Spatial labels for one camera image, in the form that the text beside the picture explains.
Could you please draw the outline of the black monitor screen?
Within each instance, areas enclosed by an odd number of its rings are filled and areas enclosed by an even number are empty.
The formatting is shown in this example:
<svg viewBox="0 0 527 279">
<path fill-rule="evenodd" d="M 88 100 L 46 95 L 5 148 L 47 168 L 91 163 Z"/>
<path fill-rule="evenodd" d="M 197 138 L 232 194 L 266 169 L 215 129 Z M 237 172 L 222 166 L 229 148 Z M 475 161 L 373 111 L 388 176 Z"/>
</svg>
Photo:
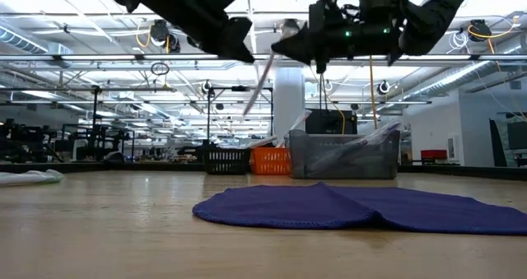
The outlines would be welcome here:
<svg viewBox="0 0 527 279">
<path fill-rule="evenodd" d="M 308 134 L 357 135 L 357 116 L 353 111 L 312 109 L 305 121 Z"/>
</svg>

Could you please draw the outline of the pale pink toothbrush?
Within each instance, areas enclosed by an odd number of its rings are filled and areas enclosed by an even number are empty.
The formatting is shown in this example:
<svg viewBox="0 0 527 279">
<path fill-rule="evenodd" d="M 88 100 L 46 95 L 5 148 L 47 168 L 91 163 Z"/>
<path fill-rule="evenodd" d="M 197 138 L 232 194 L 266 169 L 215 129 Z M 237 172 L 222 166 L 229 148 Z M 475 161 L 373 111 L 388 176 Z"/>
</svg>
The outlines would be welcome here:
<svg viewBox="0 0 527 279">
<path fill-rule="evenodd" d="M 296 19 L 293 19 L 293 18 L 285 19 L 280 28 L 280 31 L 281 31 L 280 40 L 284 40 L 286 38 L 292 37 L 293 35 L 297 34 L 299 30 L 300 30 L 300 27 Z M 250 97 L 250 100 L 244 109 L 244 112 L 242 114 L 243 117 L 245 117 L 252 110 L 254 103 L 258 98 L 258 95 L 260 94 L 261 90 L 264 88 L 264 82 L 266 81 L 268 73 L 273 65 L 275 55 L 276 55 L 276 52 L 274 51 L 274 49 L 271 49 L 269 57 L 268 57 L 268 61 L 264 67 L 263 73 L 260 76 L 258 83 L 253 91 L 253 94 Z"/>
</svg>

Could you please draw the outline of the black plastic basket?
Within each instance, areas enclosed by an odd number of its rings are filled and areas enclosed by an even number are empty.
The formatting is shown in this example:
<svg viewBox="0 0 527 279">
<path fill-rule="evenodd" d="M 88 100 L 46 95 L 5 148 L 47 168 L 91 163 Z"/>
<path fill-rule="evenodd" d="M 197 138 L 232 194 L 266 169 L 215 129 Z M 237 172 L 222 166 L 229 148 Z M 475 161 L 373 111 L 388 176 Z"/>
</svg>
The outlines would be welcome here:
<svg viewBox="0 0 527 279">
<path fill-rule="evenodd" d="M 250 170 L 250 149 L 206 146 L 203 162 L 208 174 L 247 174 Z"/>
</svg>

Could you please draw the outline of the grey plastic basket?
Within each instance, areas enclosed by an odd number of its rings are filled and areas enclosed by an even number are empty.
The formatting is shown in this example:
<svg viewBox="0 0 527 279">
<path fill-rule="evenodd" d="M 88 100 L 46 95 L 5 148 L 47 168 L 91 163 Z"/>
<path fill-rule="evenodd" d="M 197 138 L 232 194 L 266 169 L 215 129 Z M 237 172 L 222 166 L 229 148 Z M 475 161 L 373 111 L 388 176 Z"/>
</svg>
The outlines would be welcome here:
<svg viewBox="0 0 527 279">
<path fill-rule="evenodd" d="M 294 179 L 394 179 L 399 143 L 398 130 L 368 137 L 292 130 L 286 139 Z"/>
</svg>

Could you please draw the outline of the black table edge rail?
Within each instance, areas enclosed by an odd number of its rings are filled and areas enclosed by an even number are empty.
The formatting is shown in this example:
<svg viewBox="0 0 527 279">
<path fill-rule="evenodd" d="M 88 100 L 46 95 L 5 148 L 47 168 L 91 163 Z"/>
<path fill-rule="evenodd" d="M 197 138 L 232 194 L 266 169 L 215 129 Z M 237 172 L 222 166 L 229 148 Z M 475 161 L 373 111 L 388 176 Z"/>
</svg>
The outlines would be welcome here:
<svg viewBox="0 0 527 279">
<path fill-rule="evenodd" d="M 398 172 L 527 181 L 527 169 L 525 168 L 468 167 L 458 165 L 399 165 Z"/>
</svg>

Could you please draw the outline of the purple toothbrush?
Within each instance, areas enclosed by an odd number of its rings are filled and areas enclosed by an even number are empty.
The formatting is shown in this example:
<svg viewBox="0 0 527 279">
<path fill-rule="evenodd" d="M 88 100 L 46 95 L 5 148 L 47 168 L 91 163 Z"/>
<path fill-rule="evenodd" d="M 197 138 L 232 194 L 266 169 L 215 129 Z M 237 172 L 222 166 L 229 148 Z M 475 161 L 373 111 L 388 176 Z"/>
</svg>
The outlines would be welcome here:
<svg viewBox="0 0 527 279">
<path fill-rule="evenodd" d="M 376 129 L 370 135 L 348 142 L 331 153 L 325 153 L 312 165 L 313 170 L 322 170 L 328 168 L 331 164 L 337 163 L 345 156 L 357 151 L 361 151 L 367 146 L 379 146 L 385 139 L 388 138 L 389 135 L 399 130 L 400 124 L 401 123 L 399 121 L 388 123 L 384 127 Z"/>
</svg>

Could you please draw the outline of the purple knitted cloth mat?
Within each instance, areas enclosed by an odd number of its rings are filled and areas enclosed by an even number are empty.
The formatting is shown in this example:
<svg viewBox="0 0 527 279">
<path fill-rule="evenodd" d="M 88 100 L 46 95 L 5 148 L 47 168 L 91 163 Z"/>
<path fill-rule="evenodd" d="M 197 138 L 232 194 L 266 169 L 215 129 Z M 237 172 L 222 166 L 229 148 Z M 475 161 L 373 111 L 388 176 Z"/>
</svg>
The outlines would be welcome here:
<svg viewBox="0 0 527 279">
<path fill-rule="evenodd" d="M 473 198 L 396 187 L 258 185 L 228 188 L 196 204 L 197 218 L 291 230 L 379 227 L 422 233 L 527 235 L 527 213 Z"/>
</svg>

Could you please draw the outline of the black background workstations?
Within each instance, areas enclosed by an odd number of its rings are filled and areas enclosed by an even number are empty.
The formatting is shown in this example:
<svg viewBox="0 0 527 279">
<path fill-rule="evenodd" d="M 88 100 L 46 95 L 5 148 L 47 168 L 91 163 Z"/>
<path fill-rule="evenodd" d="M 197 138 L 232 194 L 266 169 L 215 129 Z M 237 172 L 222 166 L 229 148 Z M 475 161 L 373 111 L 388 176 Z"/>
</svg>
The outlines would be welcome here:
<svg viewBox="0 0 527 279">
<path fill-rule="evenodd" d="M 135 143 L 133 130 L 103 123 L 28 126 L 0 121 L 0 162 L 125 162 L 125 146 Z"/>
</svg>

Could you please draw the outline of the black metal frame stand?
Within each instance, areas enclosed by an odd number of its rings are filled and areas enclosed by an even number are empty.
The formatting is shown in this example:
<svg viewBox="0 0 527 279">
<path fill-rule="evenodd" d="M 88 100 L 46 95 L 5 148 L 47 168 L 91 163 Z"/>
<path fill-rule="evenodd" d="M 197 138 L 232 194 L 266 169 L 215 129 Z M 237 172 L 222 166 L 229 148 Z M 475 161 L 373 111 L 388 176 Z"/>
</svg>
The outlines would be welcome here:
<svg viewBox="0 0 527 279">
<path fill-rule="evenodd" d="M 270 135 L 274 135 L 274 93 L 273 88 L 271 87 L 263 87 L 261 90 L 269 91 L 270 98 L 265 96 L 264 94 L 260 94 L 258 89 L 256 87 L 250 87 L 250 86 L 209 86 L 209 88 L 206 91 L 206 97 L 207 97 L 207 145 L 210 144 L 211 141 L 211 105 L 213 100 L 211 99 L 211 91 L 212 90 L 219 90 L 220 93 L 216 94 L 214 99 L 219 98 L 221 94 L 224 91 L 232 91 L 232 92 L 249 92 L 253 91 L 253 94 L 256 94 L 256 98 L 258 98 L 259 95 L 261 95 L 269 104 L 271 107 L 270 110 Z"/>
</svg>

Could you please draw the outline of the dark wall panel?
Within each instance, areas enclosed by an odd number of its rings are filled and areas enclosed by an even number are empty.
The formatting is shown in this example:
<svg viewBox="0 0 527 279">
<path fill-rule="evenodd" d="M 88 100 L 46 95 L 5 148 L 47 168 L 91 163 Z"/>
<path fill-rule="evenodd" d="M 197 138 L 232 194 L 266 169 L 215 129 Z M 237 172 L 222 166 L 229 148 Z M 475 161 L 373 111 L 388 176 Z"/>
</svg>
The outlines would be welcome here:
<svg viewBox="0 0 527 279">
<path fill-rule="evenodd" d="M 490 120 L 496 167 L 527 169 L 527 123 L 516 118 Z"/>
</svg>

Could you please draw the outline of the orange plastic basket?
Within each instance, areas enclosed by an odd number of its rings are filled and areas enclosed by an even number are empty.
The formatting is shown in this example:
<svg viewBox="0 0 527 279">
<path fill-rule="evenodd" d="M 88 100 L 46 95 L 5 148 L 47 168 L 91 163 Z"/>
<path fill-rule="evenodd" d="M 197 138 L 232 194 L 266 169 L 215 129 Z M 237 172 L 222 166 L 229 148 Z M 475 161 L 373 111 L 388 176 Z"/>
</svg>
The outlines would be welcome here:
<svg viewBox="0 0 527 279">
<path fill-rule="evenodd" d="M 286 148 L 256 147 L 251 150 L 250 168 L 257 175 L 289 175 L 290 152 Z"/>
</svg>

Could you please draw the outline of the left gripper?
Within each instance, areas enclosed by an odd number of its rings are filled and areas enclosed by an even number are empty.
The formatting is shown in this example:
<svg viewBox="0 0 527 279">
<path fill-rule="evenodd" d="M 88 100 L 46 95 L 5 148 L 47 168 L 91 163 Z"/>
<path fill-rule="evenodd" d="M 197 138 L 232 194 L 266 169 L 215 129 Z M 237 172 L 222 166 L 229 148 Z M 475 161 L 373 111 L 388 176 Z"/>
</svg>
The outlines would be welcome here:
<svg viewBox="0 0 527 279">
<path fill-rule="evenodd" d="M 178 26 L 197 42 L 215 44 L 224 31 L 224 46 L 204 45 L 201 50 L 220 59 L 254 63 L 254 56 L 245 47 L 245 38 L 252 26 L 247 17 L 226 21 L 221 0 L 139 0 L 169 23 Z"/>
</svg>

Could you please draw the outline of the white building pillar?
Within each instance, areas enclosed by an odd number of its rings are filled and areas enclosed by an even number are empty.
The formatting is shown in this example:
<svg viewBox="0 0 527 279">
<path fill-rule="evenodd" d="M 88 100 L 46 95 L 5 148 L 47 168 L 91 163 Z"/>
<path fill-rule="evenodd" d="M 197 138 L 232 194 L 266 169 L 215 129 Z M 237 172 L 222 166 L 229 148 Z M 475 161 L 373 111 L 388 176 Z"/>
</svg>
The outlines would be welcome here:
<svg viewBox="0 0 527 279">
<path fill-rule="evenodd" d="M 280 143 L 305 108 L 305 79 L 299 67 L 279 67 L 273 84 L 274 131 Z"/>
</svg>

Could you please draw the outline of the red toothbrush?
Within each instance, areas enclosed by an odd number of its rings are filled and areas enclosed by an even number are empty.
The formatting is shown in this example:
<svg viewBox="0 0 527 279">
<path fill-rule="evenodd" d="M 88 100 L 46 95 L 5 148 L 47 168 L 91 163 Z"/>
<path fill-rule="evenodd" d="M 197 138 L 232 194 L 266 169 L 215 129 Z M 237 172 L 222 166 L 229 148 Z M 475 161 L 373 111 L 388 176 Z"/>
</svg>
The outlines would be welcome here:
<svg viewBox="0 0 527 279">
<path fill-rule="evenodd" d="M 311 114 L 312 114 L 311 110 L 308 110 L 308 109 L 302 110 L 299 116 L 296 118 L 295 122 L 291 125 L 291 127 L 289 127 L 289 129 L 286 130 L 283 135 L 277 138 L 276 148 L 284 147 L 286 136 L 288 135 L 288 133 L 291 130 L 298 129 L 309 118 Z"/>
</svg>

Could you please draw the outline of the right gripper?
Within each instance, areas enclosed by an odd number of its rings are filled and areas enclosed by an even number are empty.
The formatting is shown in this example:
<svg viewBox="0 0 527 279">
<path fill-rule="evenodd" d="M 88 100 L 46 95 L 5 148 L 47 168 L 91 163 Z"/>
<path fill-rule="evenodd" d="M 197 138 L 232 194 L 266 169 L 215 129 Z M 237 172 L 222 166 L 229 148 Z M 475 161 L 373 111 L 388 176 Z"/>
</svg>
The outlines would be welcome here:
<svg viewBox="0 0 527 279">
<path fill-rule="evenodd" d="M 359 0 L 343 5 L 338 1 L 318 0 L 310 5 L 308 27 L 286 28 L 272 44 L 273 52 L 307 66 L 314 64 L 317 73 L 324 73 L 331 58 L 390 55 L 397 50 L 403 22 L 398 7 L 391 19 L 361 21 Z"/>
</svg>

